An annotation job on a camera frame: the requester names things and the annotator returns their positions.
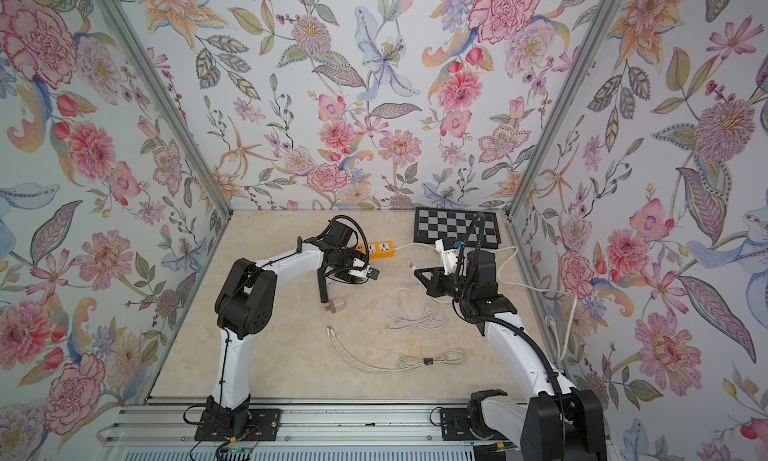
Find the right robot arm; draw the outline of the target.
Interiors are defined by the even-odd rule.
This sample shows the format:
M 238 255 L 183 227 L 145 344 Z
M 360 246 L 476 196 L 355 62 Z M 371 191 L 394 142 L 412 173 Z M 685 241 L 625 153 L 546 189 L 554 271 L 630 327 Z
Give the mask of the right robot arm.
M 428 296 L 449 298 L 457 315 L 496 349 L 527 398 L 519 404 L 502 390 L 473 393 L 467 404 L 471 431 L 480 438 L 503 436 L 525 460 L 607 459 L 601 402 L 549 361 L 500 293 L 496 256 L 482 246 L 485 226 L 485 214 L 475 214 L 456 248 L 436 241 L 440 266 L 414 272 Z

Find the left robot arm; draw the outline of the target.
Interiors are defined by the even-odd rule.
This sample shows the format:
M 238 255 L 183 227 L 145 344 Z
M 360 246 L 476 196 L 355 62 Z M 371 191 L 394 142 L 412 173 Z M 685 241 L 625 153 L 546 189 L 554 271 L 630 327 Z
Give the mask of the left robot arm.
M 319 234 L 275 257 L 234 262 L 216 298 L 214 311 L 221 335 L 217 383 L 205 403 L 197 440 L 241 438 L 261 427 L 249 412 L 248 384 L 257 336 L 270 322 L 278 291 L 296 279 L 317 276 L 319 300 L 330 310 L 328 282 L 361 285 L 378 277 L 370 264 L 369 243 L 357 221 L 337 215 Z

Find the black electric toothbrush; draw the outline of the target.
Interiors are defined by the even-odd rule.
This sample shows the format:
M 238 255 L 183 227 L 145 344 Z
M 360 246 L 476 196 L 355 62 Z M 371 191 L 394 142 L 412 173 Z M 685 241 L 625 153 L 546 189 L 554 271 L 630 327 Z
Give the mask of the black electric toothbrush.
M 329 303 L 329 295 L 328 295 L 328 285 L 327 285 L 325 266 L 321 266 L 317 270 L 317 281 L 318 281 L 320 302 L 324 305 L 327 305 Z

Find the orange power strip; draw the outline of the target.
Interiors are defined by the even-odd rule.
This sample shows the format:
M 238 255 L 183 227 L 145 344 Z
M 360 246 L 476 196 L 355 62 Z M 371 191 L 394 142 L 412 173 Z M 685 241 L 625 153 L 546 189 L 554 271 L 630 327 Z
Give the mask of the orange power strip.
M 358 244 L 355 249 L 363 254 L 368 254 L 370 259 L 385 259 L 394 256 L 395 247 L 391 241 Z

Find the pink charger adapter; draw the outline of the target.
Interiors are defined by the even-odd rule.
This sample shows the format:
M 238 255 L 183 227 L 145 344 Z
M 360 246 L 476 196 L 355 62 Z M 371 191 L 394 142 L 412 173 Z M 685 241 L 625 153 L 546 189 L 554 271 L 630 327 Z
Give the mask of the pink charger adapter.
M 343 311 L 346 307 L 346 302 L 343 297 L 337 297 L 332 300 L 330 300 L 326 306 L 325 311 L 330 312 L 332 314 L 336 314 L 340 311 Z

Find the black white checkerboard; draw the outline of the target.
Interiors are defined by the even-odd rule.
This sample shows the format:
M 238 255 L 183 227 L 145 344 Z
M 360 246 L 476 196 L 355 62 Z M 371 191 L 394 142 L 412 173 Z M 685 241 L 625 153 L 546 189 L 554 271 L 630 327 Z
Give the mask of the black white checkerboard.
M 415 210 L 413 242 L 434 245 L 438 240 L 463 241 L 477 212 L 419 207 Z M 497 249 L 502 244 L 497 215 L 483 212 L 485 219 L 484 249 Z

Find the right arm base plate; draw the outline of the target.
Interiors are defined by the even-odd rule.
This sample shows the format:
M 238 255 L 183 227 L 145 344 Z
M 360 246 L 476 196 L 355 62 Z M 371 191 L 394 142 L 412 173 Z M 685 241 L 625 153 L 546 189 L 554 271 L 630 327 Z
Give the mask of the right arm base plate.
M 518 416 L 472 411 L 468 407 L 440 407 L 434 424 L 443 441 L 507 441 L 519 444 L 522 421 Z

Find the aluminium front rail frame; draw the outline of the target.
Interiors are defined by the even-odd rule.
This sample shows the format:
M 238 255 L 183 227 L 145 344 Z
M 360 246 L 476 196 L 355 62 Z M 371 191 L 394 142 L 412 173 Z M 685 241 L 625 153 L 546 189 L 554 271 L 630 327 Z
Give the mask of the aluminium front rail frame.
M 363 374 L 332 360 L 306 370 L 252 370 L 251 409 L 280 409 L 275 441 L 195 441 L 198 398 L 151 396 L 121 408 L 100 429 L 101 460 L 517 460 L 507 441 L 443 441 L 440 407 L 465 407 L 471 392 L 502 388 L 524 404 L 512 372 L 470 360 L 415 373 Z

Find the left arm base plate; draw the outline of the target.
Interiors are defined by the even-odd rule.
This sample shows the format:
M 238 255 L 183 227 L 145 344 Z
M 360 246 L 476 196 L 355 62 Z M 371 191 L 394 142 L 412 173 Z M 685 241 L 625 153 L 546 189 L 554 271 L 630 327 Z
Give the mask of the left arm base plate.
M 280 409 L 248 409 L 234 414 L 229 410 L 221 413 L 215 409 L 206 410 L 194 440 L 224 442 L 235 438 L 237 441 L 275 441 L 281 417 Z

